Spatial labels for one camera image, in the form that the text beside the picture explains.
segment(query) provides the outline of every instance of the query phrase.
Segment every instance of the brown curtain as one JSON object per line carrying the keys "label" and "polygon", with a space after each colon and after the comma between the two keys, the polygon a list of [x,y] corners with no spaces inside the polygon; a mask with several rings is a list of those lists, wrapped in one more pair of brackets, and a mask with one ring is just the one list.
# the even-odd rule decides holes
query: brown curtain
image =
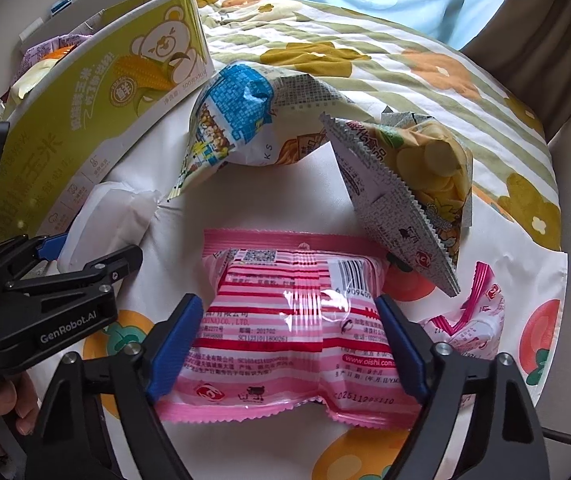
{"label": "brown curtain", "polygon": [[571,0],[505,0],[462,53],[535,111],[547,140],[571,116]]}

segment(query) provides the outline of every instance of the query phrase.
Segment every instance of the pink striped packaging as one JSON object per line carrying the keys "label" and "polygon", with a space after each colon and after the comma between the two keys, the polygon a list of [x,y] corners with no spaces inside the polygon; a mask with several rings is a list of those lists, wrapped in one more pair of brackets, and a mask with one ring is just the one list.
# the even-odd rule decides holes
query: pink striped packaging
{"label": "pink striped packaging", "polygon": [[[203,261],[216,297],[172,392],[156,405],[162,420],[245,420],[316,400],[334,420],[412,426],[420,407],[403,392],[374,304],[388,266],[380,246],[338,235],[209,230]],[[496,352],[500,331],[491,343],[473,334],[502,311],[501,293],[487,295],[494,283],[485,264],[477,277],[463,310],[425,327],[455,348]],[[495,317],[501,323],[490,324],[502,326],[502,313]]]}

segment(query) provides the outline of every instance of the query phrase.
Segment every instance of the white tissue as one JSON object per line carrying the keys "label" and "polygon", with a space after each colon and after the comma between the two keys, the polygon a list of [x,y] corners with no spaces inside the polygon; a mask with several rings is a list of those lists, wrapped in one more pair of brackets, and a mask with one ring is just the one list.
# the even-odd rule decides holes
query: white tissue
{"label": "white tissue", "polygon": [[[138,245],[160,197],[159,191],[134,190],[120,182],[96,186],[70,226],[57,260],[59,272],[81,270],[101,256]],[[117,292],[120,283],[114,286]]]}

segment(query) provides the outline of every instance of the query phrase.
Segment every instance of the bed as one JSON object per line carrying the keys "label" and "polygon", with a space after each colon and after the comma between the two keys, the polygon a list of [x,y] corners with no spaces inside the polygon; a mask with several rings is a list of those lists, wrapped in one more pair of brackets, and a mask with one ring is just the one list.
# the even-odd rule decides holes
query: bed
{"label": "bed", "polygon": [[[519,356],[536,402],[559,335],[567,258],[550,153],[534,113],[456,50],[386,20],[302,0],[196,2],[215,68],[244,61],[307,72],[374,120],[386,107],[432,115],[470,148],[473,226],[461,249],[461,288],[465,295],[477,260],[495,270],[508,305],[501,349]],[[181,170],[195,99],[196,92],[167,113],[106,180],[167,195]],[[144,337],[184,293],[211,299],[200,266],[204,228],[363,234],[329,145],[290,166],[228,166],[191,192],[161,201],[140,243],[143,266],[120,291],[121,327]],[[439,290],[411,292],[401,303],[413,319],[448,307]],[[85,358],[114,351],[92,338],[73,349]],[[34,369],[40,393],[59,359]],[[114,401],[103,401],[121,470],[137,478]],[[469,415],[462,410],[440,478],[451,474]],[[230,479],[374,480],[407,436],[349,428],[329,420],[318,404],[243,424],[166,424],[166,430],[195,478],[225,471]],[[230,472],[224,465],[231,462]]]}

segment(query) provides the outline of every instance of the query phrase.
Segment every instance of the oishi logo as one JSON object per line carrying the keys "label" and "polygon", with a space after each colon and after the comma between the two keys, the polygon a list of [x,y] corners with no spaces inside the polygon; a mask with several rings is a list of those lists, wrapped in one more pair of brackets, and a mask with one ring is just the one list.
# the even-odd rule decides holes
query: oishi logo
{"label": "oishi logo", "polygon": [[420,265],[424,269],[429,269],[430,264],[432,264],[432,257],[429,254],[424,253],[424,251],[418,251],[417,256],[415,256],[415,260],[417,265]]}
{"label": "oishi logo", "polygon": [[490,287],[489,291],[487,292],[487,296],[489,299],[494,300],[495,296],[499,292],[501,292],[501,288],[495,283]]}
{"label": "oishi logo", "polygon": [[198,396],[203,397],[203,399],[211,400],[212,402],[216,402],[225,397],[222,391],[208,383],[201,384],[195,391]]}

